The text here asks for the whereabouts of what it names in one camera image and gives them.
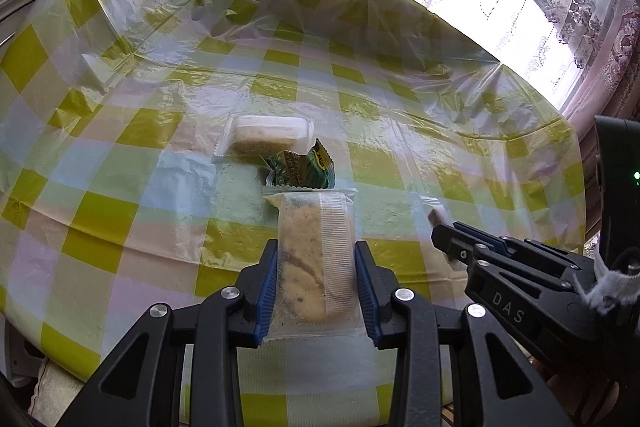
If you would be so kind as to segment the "clear packet crumbly biscuit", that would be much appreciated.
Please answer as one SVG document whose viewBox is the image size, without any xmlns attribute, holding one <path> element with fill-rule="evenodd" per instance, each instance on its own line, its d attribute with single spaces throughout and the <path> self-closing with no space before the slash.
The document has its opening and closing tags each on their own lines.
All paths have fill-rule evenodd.
<svg viewBox="0 0 640 427">
<path fill-rule="evenodd" d="M 364 331 L 355 267 L 353 188 L 271 187 L 278 210 L 276 303 L 269 340 L 357 336 Z"/>
</svg>

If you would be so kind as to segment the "small green pea packet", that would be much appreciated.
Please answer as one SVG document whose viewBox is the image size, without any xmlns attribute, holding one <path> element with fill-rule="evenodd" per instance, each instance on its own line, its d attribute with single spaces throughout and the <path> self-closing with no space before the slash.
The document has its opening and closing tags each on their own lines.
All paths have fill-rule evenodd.
<svg viewBox="0 0 640 427">
<path fill-rule="evenodd" d="M 333 188 L 334 162 L 324 145 L 316 140 L 306 154 L 282 150 L 264 159 L 269 169 L 267 186 Z"/>
</svg>

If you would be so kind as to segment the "small grey bar packet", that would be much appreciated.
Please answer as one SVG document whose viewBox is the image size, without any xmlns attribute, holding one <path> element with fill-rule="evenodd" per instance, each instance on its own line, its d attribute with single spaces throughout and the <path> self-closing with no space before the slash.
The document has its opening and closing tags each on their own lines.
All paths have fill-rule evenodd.
<svg viewBox="0 0 640 427">
<path fill-rule="evenodd" d="M 437 225 L 451 225 L 452 221 L 448 215 L 448 212 L 444 205 L 435 197 L 421 196 L 420 197 L 426 219 L 432 228 Z"/>
</svg>

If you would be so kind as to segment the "striped beige cushion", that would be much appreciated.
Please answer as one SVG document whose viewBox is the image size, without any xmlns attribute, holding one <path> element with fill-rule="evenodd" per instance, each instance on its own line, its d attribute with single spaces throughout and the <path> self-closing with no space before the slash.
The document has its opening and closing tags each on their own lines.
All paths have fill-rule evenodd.
<svg viewBox="0 0 640 427">
<path fill-rule="evenodd" d="M 42 425 L 55 426 L 82 387 L 80 379 L 45 358 L 27 413 Z"/>
</svg>

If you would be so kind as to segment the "clear packet rectangular cake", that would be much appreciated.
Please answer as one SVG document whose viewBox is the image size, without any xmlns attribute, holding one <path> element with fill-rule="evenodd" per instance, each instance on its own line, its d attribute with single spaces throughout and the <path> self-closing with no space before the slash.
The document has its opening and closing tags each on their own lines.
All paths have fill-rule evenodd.
<svg viewBox="0 0 640 427">
<path fill-rule="evenodd" d="M 282 150 L 306 153 L 314 144 L 314 121 L 297 116 L 232 115 L 215 157 L 268 157 Z"/>
</svg>

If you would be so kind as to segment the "green checkered plastic tablecloth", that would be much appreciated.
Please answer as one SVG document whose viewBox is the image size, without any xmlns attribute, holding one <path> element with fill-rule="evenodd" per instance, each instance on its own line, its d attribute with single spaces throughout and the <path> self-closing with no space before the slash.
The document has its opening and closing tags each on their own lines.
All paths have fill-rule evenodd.
<svg viewBox="0 0 640 427">
<path fill-rule="evenodd" d="M 1 55 L 1 311 L 87 378 L 153 303 L 197 303 L 277 234 L 262 170 L 216 147 L 238 116 L 302 117 L 355 191 L 355 229 L 451 308 L 464 280 L 424 199 L 574 249 L 573 129 L 411 0 L 37 0 Z"/>
</svg>

